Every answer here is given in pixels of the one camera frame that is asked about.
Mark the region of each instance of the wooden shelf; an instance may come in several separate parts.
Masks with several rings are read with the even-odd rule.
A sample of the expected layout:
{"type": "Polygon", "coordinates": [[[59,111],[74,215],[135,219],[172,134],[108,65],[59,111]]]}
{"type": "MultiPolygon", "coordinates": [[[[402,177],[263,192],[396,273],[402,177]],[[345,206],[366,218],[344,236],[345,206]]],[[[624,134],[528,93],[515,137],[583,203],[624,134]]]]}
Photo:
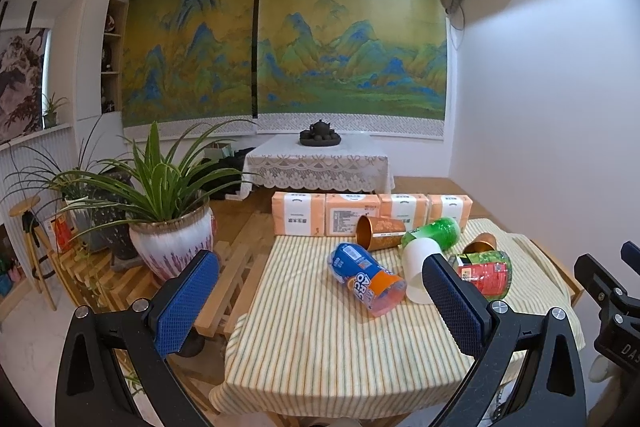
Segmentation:
{"type": "Polygon", "coordinates": [[[109,0],[107,14],[113,17],[114,27],[110,32],[104,32],[103,40],[111,48],[111,68],[113,71],[100,72],[100,90],[107,100],[113,101],[116,110],[122,108],[120,95],[120,70],[122,69],[122,45],[127,21],[127,1],[109,0]]]}

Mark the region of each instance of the blue gripper pad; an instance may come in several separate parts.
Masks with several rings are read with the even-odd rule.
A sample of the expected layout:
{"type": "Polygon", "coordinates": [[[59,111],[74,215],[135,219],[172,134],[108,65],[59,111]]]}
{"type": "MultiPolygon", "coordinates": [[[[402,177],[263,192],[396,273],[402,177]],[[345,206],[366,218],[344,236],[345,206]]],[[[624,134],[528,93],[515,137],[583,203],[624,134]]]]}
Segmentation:
{"type": "Polygon", "coordinates": [[[458,349],[477,358],[484,351],[491,329],[486,299],[475,286],[460,279],[440,254],[430,255],[424,260],[422,283],[458,349]]]}
{"type": "Polygon", "coordinates": [[[218,256],[200,250],[179,277],[169,279],[154,297],[154,307],[160,306],[152,330],[156,333],[156,349],[164,359],[177,353],[187,338],[200,310],[218,282],[220,263],[218,256]],[[165,288],[174,290],[170,295],[159,295],[165,288]]]}

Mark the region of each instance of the orange cup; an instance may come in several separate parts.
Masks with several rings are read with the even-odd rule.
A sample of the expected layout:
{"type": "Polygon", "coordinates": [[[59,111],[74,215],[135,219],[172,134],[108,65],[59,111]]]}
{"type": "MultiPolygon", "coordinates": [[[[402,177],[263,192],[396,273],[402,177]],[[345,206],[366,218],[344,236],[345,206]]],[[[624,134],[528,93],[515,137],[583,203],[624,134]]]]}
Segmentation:
{"type": "Polygon", "coordinates": [[[462,253],[482,253],[494,250],[498,250],[498,242],[495,235],[489,232],[482,232],[471,243],[466,245],[462,253]]]}
{"type": "Polygon", "coordinates": [[[404,222],[391,217],[361,216],[356,225],[356,243],[368,251],[397,247],[406,233],[404,222]]]}

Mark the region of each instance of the screw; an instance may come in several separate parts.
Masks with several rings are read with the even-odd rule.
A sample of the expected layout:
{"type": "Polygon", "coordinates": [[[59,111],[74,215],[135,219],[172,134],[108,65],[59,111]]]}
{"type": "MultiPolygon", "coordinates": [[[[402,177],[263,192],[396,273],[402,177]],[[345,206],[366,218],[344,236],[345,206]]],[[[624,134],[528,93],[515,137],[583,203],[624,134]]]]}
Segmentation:
{"type": "Polygon", "coordinates": [[[89,306],[80,306],[76,308],[74,315],[77,319],[84,319],[89,314],[89,306]]]}
{"type": "Polygon", "coordinates": [[[137,299],[132,305],[131,308],[135,312],[143,312],[149,308],[149,301],[146,299],[137,299]]]}
{"type": "Polygon", "coordinates": [[[564,310],[562,308],[554,308],[551,311],[551,314],[559,321],[563,321],[566,317],[566,313],[564,313],[564,310]]]}
{"type": "Polygon", "coordinates": [[[509,311],[509,306],[507,306],[507,303],[504,301],[494,301],[491,303],[491,309],[494,312],[502,315],[503,313],[506,313],[507,311],[509,311]]]}

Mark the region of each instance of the flower pot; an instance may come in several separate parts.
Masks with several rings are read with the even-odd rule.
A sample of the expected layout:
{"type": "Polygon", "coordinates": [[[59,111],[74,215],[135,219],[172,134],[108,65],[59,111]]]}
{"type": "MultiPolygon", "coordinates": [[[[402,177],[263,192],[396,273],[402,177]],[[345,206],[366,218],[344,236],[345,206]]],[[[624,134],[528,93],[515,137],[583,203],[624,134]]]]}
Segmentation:
{"type": "MultiPolygon", "coordinates": [[[[81,201],[81,200],[65,200],[65,203],[71,204],[74,201],[81,201]]],[[[91,216],[92,211],[87,210],[85,208],[78,208],[76,210],[68,210],[67,212],[73,218],[76,224],[76,228],[78,229],[78,232],[84,232],[84,230],[89,230],[93,226],[92,216],[91,216]]],[[[83,233],[80,236],[80,241],[84,241],[86,243],[87,248],[91,253],[97,252],[98,250],[102,250],[103,248],[106,248],[108,246],[107,241],[105,241],[105,239],[102,237],[99,231],[83,233]]]]}
{"type": "Polygon", "coordinates": [[[48,112],[47,114],[43,114],[42,119],[44,120],[45,129],[50,129],[51,127],[55,127],[58,125],[58,114],[56,112],[48,112]]]}
{"type": "MultiPolygon", "coordinates": [[[[117,179],[122,183],[131,185],[131,176],[123,171],[117,171],[111,169],[104,173],[105,176],[117,179]]],[[[108,190],[103,188],[96,188],[92,191],[92,198],[96,200],[104,201],[116,201],[124,203],[122,198],[117,197],[108,190]]],[[[94,225],[103,225],[105,223],[113,223],[125,219],[126,215],[124,210],[118,210],[116,208],[94,208],[92,210],[92,221],[94,225]]],[[[136,247],[133,246],[131,238],[129,237],[129,225],[114,225],[113,227],[107,227],[97,232],[106,241],[111,249],[111,253],[114,257],[126,261],[133,259],[138,255],[136,247]]]]}
{"type": "Polygon", "coordinates": [[[132,223],[129,235],[146,265],[163,281],[177,277],[200,250],[211,250],[215,218],[209,201],[162,223],[132,223]]]}

